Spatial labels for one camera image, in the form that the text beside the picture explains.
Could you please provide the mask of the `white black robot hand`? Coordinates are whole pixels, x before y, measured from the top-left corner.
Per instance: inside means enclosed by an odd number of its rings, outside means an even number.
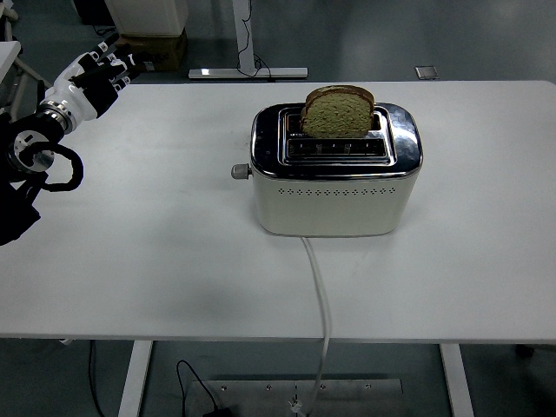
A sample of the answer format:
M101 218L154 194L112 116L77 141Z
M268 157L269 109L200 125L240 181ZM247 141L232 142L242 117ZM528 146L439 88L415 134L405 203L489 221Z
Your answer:
M109 36L78 56L47 89L37 110L58 118L67 132L101 117L151 62L150 53L117 45L118 39Z

